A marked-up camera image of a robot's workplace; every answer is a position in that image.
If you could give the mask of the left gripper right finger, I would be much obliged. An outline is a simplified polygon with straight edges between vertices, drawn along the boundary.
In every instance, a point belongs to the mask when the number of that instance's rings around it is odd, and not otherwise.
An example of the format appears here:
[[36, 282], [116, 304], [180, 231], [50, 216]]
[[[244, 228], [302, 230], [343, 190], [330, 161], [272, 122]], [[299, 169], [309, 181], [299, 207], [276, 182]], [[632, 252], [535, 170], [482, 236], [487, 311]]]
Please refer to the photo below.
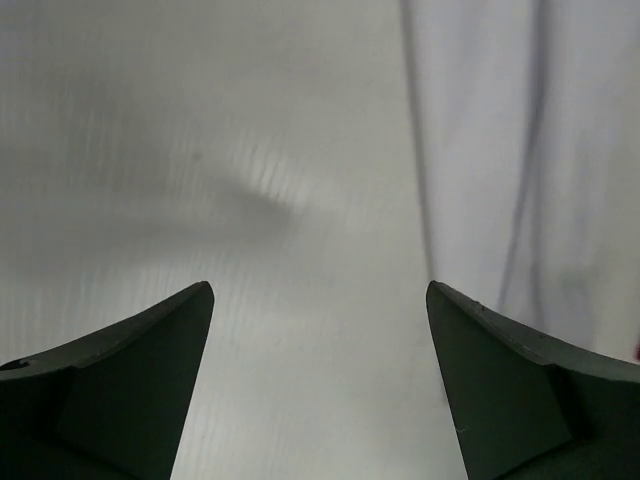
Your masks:
[[441, 282], [429, 284], [426, 309], [469, 478], [638, 478], [638, 365], [525, 326]]

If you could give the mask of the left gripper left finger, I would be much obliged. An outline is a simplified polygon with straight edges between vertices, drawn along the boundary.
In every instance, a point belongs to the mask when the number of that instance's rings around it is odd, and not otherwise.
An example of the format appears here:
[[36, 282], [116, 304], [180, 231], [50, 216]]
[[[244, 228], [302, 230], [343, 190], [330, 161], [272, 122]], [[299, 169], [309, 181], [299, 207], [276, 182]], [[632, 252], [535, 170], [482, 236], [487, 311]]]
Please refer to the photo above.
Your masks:
[[198, 282], [2, 365], [2, 478], [170, 478], [213, 310]]

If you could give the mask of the white t shirt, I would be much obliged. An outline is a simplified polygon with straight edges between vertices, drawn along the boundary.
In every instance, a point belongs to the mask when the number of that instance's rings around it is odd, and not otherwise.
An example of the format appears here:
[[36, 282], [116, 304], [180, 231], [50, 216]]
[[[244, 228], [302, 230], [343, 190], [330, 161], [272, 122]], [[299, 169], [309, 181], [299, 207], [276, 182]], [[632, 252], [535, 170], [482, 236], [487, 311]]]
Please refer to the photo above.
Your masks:
[[639, 357], [639, 5], [400, 5], [430, 276]]

